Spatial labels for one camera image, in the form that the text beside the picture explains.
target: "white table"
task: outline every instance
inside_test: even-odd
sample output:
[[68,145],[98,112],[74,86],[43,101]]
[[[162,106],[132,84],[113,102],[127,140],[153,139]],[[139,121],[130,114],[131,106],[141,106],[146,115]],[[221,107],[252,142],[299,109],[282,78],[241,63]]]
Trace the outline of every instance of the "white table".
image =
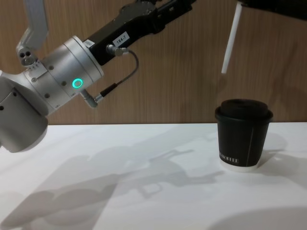
[[307,229],[307,123],[270,124],[251,173],[218,153],[216,124],[50,126],[0,149],[0,229]]

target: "black coffee cup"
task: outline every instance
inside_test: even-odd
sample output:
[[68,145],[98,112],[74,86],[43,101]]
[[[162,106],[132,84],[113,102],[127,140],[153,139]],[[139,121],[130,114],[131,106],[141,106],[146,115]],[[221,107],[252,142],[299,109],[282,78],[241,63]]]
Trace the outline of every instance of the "black coffee cup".
[[254,100],[228,100],[215,110],[215,117],[222,162],[243,169],[257,167],[273,118],[268,106]]

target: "label sticker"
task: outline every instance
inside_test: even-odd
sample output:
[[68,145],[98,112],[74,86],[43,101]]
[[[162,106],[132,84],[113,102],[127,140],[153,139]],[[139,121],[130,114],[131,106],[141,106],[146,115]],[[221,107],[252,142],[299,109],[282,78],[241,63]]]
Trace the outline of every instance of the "label sticker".
[[83,44],[87,47],[87,48],[90,48],[92,47],[95,43],[92,42],[91,40],[86,40],[85,42],[83,42]]
[[130,39],[129,35],[127,32],[124,32],[121,36],[119,36],[118,38],[116,38],[114,41],[113,41],[113,44],[116,46],[116,47],[119,47],[121,46],[122,44],[124,44],[125,42],[127,42],[128,40]]

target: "green led ring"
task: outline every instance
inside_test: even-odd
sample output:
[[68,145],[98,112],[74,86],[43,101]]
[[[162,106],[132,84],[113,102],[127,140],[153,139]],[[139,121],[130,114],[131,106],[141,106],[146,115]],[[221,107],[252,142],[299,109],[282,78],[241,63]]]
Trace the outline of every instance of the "green led ring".
[[83,86],[83,80],[80,79],[80,78],[76,78],[75,80],[73,80],[72,86],[73,86],[75,89],[78,89],[78,88],[82,87],[82,86]]

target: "wood panel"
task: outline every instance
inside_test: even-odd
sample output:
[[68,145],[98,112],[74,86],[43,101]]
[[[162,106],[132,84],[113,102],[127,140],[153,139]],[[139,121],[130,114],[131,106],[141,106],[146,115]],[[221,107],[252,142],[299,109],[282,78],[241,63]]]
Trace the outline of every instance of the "wood panel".
[[[49,36],[42,58],[76,35],[86,39],[132,0],[45,0]],[[0,69],[18,73],[15,46],[26,29],[21,0],[0,0]],[[214,122],[218,104],[251,98],[269,104],[276,121],[306,121],[306,23],[269,12],[243,10],[229,72],[221,74],[236,2],[198,0],[194,10],[160,34],[131,46],[140,71],[99,105],[77,97],[50,116],[51,124]],[[105,66],[92,94],[133,69],[130,57]]]

